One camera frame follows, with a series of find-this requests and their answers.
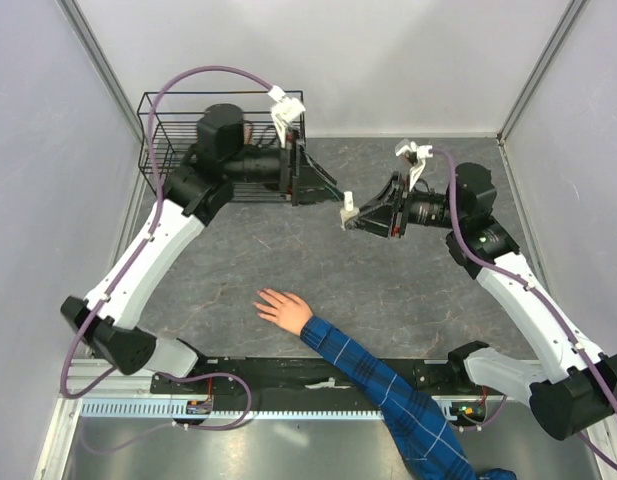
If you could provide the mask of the clear nail polish bottle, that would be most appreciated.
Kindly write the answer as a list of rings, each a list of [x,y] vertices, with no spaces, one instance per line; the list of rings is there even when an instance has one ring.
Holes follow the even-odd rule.
[[[341,220],[341,228],[343,230],[347,230],[347,223],[352,221],[359,214],[359,208],[353,207],[352,209],[347,209],[345,207],[340,209],[339,216]]]

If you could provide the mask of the white nail polish cap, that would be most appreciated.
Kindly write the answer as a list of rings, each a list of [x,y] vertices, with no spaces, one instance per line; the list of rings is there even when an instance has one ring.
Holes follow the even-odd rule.
[[[344,192],[343,208],[344,208],[345,211],[353,211],[354,210],[354,198],[353,198],[353,192],[352,191],[345,191]]]

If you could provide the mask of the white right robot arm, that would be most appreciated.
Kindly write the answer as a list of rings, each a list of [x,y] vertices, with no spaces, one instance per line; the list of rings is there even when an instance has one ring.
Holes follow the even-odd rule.
[[[614,414],[617,354],[609,356],[581,332],[548,295],[518,244],[492,214],[497,197],[490,171],[462,163],[446,193],[420,191],[420,167],[392,174],[381,192],[362,207],[345,192],[340,211],[346,230],[400,238],[408,225],[451,229],[452,258],[504,309],[530,344],[536,366],[507,357],[483,342],[449,355],[446,381],[465,394],[492,388],[528,406],[556,440],[576,435]]]

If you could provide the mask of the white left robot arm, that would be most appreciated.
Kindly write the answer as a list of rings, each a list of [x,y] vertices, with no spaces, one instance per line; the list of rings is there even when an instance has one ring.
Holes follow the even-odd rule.
[[[61,313],[84,342],[124,375],[141,369],[172,375],[186,393],[207,382],[201,354],[180,339],[139,326],[154,289],[183,250],[230,202],[287,201],[294,206],[340,201],[337,183],[305,151],[298,128],[305,107],[297,98],[273,104],[277,142],[254,145],[233,104],[210,106],[196,123],[196,139],[167,175],[149,219],[112,270],[84,298],[68,297]]]

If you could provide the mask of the blue plaid sleeve forearm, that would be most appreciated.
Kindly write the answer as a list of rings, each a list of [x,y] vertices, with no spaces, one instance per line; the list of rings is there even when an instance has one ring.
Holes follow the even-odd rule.
[[[419,479],[514,479],[508,470],[475,471],[432,397],[415,390],[386,363],[328,321],[313,316],[301,340],[346,374],[381,411],[395,445]]]

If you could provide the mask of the person's hand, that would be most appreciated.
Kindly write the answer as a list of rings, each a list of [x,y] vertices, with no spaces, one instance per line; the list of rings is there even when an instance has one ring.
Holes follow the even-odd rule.
[[[309,305],[293,293],[264,288],[258,296],[259,300],[253,303],[257,315],[296,336],[313,316]]]

